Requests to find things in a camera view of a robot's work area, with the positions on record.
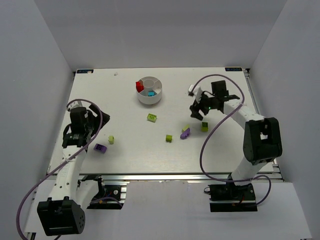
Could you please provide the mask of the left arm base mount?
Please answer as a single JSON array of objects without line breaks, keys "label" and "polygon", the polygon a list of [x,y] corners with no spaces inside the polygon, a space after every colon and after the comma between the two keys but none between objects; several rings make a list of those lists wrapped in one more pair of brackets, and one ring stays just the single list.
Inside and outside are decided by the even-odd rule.
[{"label": "left arm base mount", "polygon": [[121,190],[121,185],[101,183],[98,193],[87,208],[90,210],[121,210],[124,204]]}]

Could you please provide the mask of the teal lego brick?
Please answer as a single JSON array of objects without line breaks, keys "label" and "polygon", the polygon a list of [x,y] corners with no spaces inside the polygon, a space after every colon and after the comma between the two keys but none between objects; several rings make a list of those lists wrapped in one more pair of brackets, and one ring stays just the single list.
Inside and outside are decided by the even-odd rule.
[{"label": "teal lego brick", "polygon": [[156,95],[156,93],[154,91],[149,91],[147,94],[148,97],[153,97],[155,95]]}]

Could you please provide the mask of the small lime lego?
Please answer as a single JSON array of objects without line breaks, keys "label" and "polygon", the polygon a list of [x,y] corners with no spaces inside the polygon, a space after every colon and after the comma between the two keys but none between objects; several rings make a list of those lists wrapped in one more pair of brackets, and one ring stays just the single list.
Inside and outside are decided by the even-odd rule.
[{"label": "small lime lego", "polygon": [[109,135],[109,136],[108,136],[108,142],[109,142],[111,145],[114,144],[115,138],[114,138],[113,135]]}]

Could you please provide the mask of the red lego brick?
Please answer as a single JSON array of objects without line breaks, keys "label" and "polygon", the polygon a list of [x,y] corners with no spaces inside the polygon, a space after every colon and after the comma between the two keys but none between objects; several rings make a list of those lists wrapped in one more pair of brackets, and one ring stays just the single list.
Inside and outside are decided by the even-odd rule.
[{"label": "red lego brick", "polygon": [[135,86],[136,86],[136,88],[138,89],[138,88],[141,88],[143,85],[141,84],[140,81],[137,81],[137,82],[135,83]]}]

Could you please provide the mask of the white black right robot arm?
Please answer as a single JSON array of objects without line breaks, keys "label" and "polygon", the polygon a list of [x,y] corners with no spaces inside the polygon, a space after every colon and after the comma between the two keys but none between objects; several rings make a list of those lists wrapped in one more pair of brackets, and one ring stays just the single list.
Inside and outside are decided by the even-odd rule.
[{"label": "white black right robot arm", "polygon": [[274,117],[264,117],[247,107],[244,97],[229,93],[224,80],[212,82],[211,87],[212,95],[207,96],[196,84],[190,85],[188,94],[194,97],[189,107],[190,116],[201,121],[210,110],[223,113],[225,117],[212,129],[210,136],[228,118],[232,118],[244,130],[243,159],[223,182],[228,187],[247,186],[262,167],[283,153],[279,121]]}]

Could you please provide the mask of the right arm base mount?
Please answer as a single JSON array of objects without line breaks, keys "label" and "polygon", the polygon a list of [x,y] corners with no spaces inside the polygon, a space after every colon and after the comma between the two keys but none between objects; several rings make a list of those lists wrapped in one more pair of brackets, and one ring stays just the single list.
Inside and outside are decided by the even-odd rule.
[{"label": "right arm base mount", "polygon": [[253,185],[237,186],[233,183],[208,186],[211,213],[257,212]]}]

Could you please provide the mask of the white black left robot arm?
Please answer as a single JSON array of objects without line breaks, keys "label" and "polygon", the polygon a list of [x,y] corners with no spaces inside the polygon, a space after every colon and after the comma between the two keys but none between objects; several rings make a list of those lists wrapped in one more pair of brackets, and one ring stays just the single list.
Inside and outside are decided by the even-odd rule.
[{"label": "white black left robot arm", "polygon": [[79,182],[88,147],[110,116],[97,106],[73,106],[70,123],[62,135],[62,166],[57,169],[54,186],[45,201],[37,206],[47,236],[81,234],[85,228],[85,210],[101,189],[96,179]]}]

